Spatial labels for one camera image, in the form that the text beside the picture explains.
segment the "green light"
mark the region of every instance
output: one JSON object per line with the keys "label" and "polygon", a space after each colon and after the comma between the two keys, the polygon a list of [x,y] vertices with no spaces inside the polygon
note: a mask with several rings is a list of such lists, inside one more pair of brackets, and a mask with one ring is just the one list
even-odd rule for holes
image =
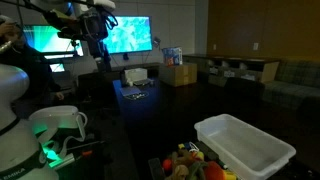
{"label": "green light", "polygon": [[63,160],[57,160],[57,161],[53,161],[52,163],[49,163],[49,166],[51,167],[51,168],[55,168],[55,167],[57,167],[58,165],[60,165],[61,163],[63,163]]}
{"label": "green light", "polygon": [[42,147],[42,149],[43,149],[44,154],[47,155],[48,159],[51,159],[53,161],[61,160],[61,158],[53,150],[51,150],[51,149],[49,149],[47,147]]}

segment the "gray sofa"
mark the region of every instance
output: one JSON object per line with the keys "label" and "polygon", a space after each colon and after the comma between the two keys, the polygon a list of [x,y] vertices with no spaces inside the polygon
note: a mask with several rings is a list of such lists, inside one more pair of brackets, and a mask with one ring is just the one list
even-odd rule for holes
{"label": "gray sofa", "polygon": [[320,97],[320,62],[283,60],[263,100],[295,110],[308,96]]}

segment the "white plastic bin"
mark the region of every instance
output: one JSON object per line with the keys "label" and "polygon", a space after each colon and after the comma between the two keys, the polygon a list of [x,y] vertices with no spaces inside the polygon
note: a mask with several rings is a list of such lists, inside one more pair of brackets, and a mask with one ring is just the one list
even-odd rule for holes
{"label": "white plastic bin", "polygon": [[198,140],[245,180],[269,178],[296,154],[289,144],[228,114],[198,122],[195,129]]}

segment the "screen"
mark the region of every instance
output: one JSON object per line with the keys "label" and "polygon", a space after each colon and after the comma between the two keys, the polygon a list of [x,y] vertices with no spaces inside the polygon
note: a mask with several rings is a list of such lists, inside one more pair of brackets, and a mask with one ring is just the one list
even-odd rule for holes
{"label": "screen", "polygon": [[[72,52],[74,47],[71,45],[70,39],[62,39],[58,37],[57,29],[52,26],[27,25],[24,27],[29,46],[39,52]],[[79,46],[76,47],[79,56],[83,56],[81,43],[76,41]],[[73,57],[73,54],[50,55],[45,56],[47,59]]]}
{"label": "screen", "polygon": [[116,16],[118,26],[103,40],[110,54],[152,50],[150,17]]}
{"label": "screen", "polygon": [[63,64],[50,64],[52,72],[64,72]]}

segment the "cardboard box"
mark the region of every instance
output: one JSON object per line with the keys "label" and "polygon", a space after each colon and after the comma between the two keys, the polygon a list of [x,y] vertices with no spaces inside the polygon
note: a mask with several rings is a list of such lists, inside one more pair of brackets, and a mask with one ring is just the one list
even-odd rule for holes
{"label": "cardboard box", "polygon": [[197,82],[197,64],[184,63],[179,66],[159,66],[159,80],[174,87]]}
{"label": "cardboard box", "polygon": [[182,49],[181,47],[164,48],[162,49],[164,61],[167,66],[181,65],[182,63]]}

